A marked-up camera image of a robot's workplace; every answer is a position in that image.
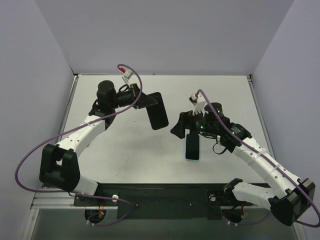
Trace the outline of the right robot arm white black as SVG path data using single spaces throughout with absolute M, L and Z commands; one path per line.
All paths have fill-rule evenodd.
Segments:
M 231 122 L 223 114 L 222 105 L 207 104 L 204 110 L 181 112 L 170 131 L 186 140 L 185 156 L 200 157 L 200 136 L 214 139 L 231 154 L 242 159 L 267 184 L 261 187 L 235 178 L 224 186 L 223 198 L 230 205 L 247 202 L 269 210 L 282 224 L 291 226 L 311 207 L 315 184 L 286 170 L 262 148 L 242 125 Z

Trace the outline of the black phone case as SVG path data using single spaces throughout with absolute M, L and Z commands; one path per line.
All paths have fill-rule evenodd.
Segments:
M 161 93 L 154 92 L 148 96 L 157 101 L 157 104 L 146 108 L 151 128 L 156 131 L 167 127 L 169 120 Z

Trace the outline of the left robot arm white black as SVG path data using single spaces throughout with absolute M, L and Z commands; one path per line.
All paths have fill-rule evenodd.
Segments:
M 55 145 L 47 144 L 42 150 L 39 180 L 65 192 L 84 194 L 92 206 L 99 205 L 103 193 L 98 182 L 81 175 L 78 158 L 90 143 L 106 131 L 116 117 L 116 109 L 132 106 L 148 109 L 160 102 L 160 93 L 145 94 L 136 83 L 122 86 L 116 91 L 112 81 L 98 84 L 97 99 L 82 125 Z

